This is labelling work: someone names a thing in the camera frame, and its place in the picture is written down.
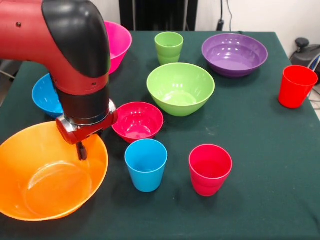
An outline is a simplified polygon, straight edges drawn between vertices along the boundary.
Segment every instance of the green tablecloth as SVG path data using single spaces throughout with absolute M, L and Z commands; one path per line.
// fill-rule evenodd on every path
M 154 103 L 146 80 L 159 66 L 156 34 L 132 33 L 132 47 L 110 76 L 117 106 Z M 110 128 L 103 134 L 109 168 L 94 197 L 59 220 L 32 223 L 1 215 L 0 240 L 319 239 L 320 123 L 309 101 L 295 110 L 278 103 L 282 71 L 290 62 L 277 36 L 245 33 L 267 47 L 268 60 L 248 77 L 226 79 L 212 72 L 201 54 L 202 43 L 216 33 L 181 34 L 180 61 L 207 69 L 216 89 L 190 116 L 164 114 L 156 137 L 168 151 L 160 188 L 152 193 L 134 188 L 124 162 L 128 144 Z M 39 64 L 23 64 L 0 108 L 0 143 L 51 120 L 31 98 L 33 85 L 46 73 Z M 225 148 L 234 164 L 222 189 L 210 198 L 194 192 L 188 169 L 190 151 L 204 143 Z

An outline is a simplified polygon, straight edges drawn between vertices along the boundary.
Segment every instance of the cup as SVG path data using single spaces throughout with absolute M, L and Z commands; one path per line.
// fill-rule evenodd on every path
M 189 155 L 191 183 L 203 197 L 213 196 L 228 178 L 233 162 L 229 153 L 213 144 L 197 146 Z
M 154 38 L 160 65 L 177 63 L 184 44 L 184 38 L 173 31 L 159 33 Z
M 160 186 L 168 158 L 162 143 L 154 139 L 137 140 L 126 149 L 124 158 L 136 189 L 149 193 Z
M 278 100 L 283 106 L 299 108 L 318 81 L 317 74 L 310 68 L 290 65 L 283 70 Z

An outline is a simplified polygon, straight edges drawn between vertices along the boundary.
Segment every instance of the green bowl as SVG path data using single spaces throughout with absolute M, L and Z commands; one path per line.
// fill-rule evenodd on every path
M 146 85 L 156 104 L 177 117 L 199 110 L 215 91 L 215 81 L 206 70 L 183 62 L 156 68 L 148 76 Z

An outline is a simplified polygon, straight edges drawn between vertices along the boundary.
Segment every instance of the green cup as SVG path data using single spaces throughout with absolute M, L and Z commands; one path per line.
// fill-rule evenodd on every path
M 184 38 L 172 31 L 159 33 L 154 38 L 160 65 L 177 63 L 184 45 Z

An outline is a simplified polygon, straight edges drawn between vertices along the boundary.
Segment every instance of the bowl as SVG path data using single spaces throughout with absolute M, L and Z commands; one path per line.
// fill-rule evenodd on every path
M 215 81 L 206 70 L 183 62 L 156 68 L 148 76 L 146 85 L 155 103 L 176 117 L 193 114 L 215 91 Z
M 0 212 L 21 221 L 60 219 L 98 190 L 108 153 L 96 134 L 85 139 L 87 159 L 49 121 L 28 127 L 0 145 Z
M 49 73 L 34 85 L 32 89 L 32 100 L 38 108 L 53 119 L 56 119 L 64 113 Z
M 120 106 L 117 113 L 118 120 L 112 128 L 127 143 L 152 139 L 164 124 L 161 111 L 146 102 L 129 102 Z
M 118 23 L 104 21 L 109 39 L 111 67 L 109 74 L 114 73 L 122 60 L 126 56 L 131 44 L 132 36 L 130 32 Z
M 216 73 L 241 78 L 262 66 L 268 58 L 268 51 L 252 37 L 223 33 L 211 36 L 203 43 L 202 55 Z

